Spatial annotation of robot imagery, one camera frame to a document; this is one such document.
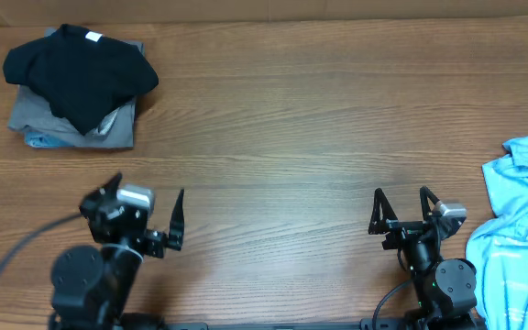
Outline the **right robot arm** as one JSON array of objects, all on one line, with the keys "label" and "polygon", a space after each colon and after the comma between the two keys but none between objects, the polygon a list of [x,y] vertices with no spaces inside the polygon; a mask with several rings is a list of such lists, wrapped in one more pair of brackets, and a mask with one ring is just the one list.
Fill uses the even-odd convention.
[{"label": "right robot arm", "polygon": [[442,242],[457,233],[467,219],[461,203],[440,200],[428,187],[419,190],[422,219],[401,221],[380,188],[373,197],[368,233],[383,235],[382,248],[397,252],[400,267],[409,279],[390,290],[377,304],[371,321],[379,329],[384,304],[397,292],[413,286],[418,307],[392,319],[397,329],[484,329],[472,310],[477,305],[476,267],[465,258],[446,259]]}]

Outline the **black t-shirt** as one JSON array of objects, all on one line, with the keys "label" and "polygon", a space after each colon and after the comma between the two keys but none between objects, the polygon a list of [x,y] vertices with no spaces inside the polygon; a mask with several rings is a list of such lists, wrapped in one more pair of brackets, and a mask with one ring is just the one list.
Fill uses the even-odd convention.
[{"label": "black t-shirt", "polygon": [[159,84],[137,46],[69,24],[8,51],[3,74],[43,97],[82,135]]}]

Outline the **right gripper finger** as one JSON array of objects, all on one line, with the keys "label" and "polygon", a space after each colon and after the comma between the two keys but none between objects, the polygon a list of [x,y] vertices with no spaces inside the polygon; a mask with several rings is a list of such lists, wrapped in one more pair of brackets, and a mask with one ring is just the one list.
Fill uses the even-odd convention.
[{"label": "right gripper finger", "polygon": [[441,213],[435,207],[440,199],[426,186],[420,188],[419,194],[423,220],[432,221],[434,218],[439,218]]},{"label": "right gripper finger", "polygon": [[374,192],[372,214],[368,224],[370,235],[386,234],[398,223],[391,204],[381,188]]}]

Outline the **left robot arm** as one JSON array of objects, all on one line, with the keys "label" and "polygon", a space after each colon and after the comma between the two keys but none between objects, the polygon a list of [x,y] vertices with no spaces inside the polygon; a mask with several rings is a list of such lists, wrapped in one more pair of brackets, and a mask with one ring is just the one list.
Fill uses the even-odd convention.
[{"label": "left robot arm", "polygon": [[162,259],[167,249],[182,249],[184,190],[178,193],[169,230],[162,232],[148,228],[155,193],[133,184],[122,186],[121,181],[117,173],[82,198],[80,215],[100,247],[72,247],[56,259],[50,273],[50,329],[166,327],[161,316],[126,313],[125,307],[144,259]]}]

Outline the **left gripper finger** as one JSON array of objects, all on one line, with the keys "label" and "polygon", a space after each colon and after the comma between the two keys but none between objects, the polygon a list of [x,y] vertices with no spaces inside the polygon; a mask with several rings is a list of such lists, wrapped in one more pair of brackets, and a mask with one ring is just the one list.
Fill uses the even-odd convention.
[{"label": "left gripper finger", "polygon": [[184,236],[184,211],[183,211],[184,189],[179,191],[176,203],[171,213],[170,227],[167,239],[167,248],[181,251]]},{"label": "left gripper finger", "polygon": [[118,172],[107,183],[105,183],[99,188],[99,193],[101,195],[108,195],[108,196],[115,197],[122,179],[123,179],[122,173]]}]

